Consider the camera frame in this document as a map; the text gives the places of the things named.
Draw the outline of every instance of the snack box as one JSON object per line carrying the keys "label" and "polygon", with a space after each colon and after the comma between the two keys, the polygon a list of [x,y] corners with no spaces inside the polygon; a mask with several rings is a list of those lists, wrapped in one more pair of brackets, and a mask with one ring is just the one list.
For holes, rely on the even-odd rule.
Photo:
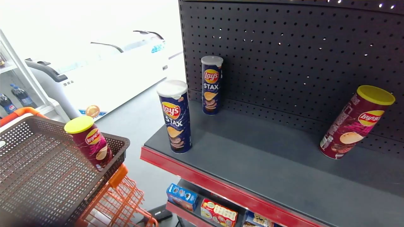
{"label": "snack box", "polygon": [[167,188],[167,197],[170,202],[180,205],[191,212],[195,211],[198,204],[198,195],[195,192],[175,184],[171,184]]}
{"label": "snack box", "polygon": [[274,227],[274,223],[271,220],[248,210],[244,216],[243,227]]}
{"label": "snack box", "polygon": [[237,212],[208,199],[202,202],[201,216],[226,227],[234,227],[237,220]]}

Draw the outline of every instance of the lay's chip can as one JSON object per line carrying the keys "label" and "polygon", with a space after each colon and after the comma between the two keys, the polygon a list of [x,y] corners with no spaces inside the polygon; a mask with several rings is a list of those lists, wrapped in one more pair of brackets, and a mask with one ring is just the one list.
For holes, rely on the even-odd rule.
{"label": "lay's chip can", "polygon": [[202,62],[202,107],[207,115],[215,115],[220,108],[220,82],[223,58],[204,56]]}
{"label": "lay's chip can", "polygon": [[90,116],[80,116],[65,125],[65,131],[70,134],[81,153],[102,171],[112,160],[113,154],[104,136],[99,131]]}
{"label": "lay's chip can", "polygon": [[166,80],[157,86],[170,147],[177,154],[192,146],[187,91],[188,85],[180,80]]}
{"label": "lay's chip can", "polygon": [[396,101],[389,92],[370,85],[359,86],[320,142],[320,151],[342,158],[366,137],[385,110]]}

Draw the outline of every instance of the gray floor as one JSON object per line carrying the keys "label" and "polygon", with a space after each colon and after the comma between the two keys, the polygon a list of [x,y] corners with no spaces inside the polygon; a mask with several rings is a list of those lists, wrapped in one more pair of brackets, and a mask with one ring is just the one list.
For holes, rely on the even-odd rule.
{"label": "gray floor", "polygon": [[[185,80],[183,55],[171,59],[168,69],[168,78]],[[167,187],[177,183],[180,178],[139,158],[143,144],[164,125],[156,85],[107,114],[96,124],[102,132],[130,140],[124,163],[129,169],[128,177],[135,180],[137,187],[145,193],[142,208],[149,210],[165,204]],[[174,216],[160,226],[173,227],[176,223]]]}

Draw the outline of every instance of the shopping basket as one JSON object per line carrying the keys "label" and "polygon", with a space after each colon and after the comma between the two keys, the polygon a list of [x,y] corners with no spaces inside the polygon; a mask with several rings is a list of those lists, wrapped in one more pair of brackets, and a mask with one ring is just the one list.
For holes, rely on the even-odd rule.
{"label": "shopping basket", "polygon": [[0,220],[5,226],[74,225],[125,159],[129,140],[103,133],[114,157],[97,171],[80,153],[64,124],[43,118],[33,108],[1,119]]}

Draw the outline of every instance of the yellow lid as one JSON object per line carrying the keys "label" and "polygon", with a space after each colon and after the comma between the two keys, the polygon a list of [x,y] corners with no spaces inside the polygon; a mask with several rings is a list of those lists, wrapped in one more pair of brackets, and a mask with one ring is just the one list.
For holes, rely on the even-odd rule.
{"label": "yellow lid", "polygon": [[65,131],[69,134],[84,132],[94,124],[94,120],[90,116],[81,116],[74,118],[65,125]]}
{"label": "yellow lid", "polygon": [[396,101],[396,98],[388,91],[371,85],[359,86],[356,92],[362,98],[378,105],[391,105]]}

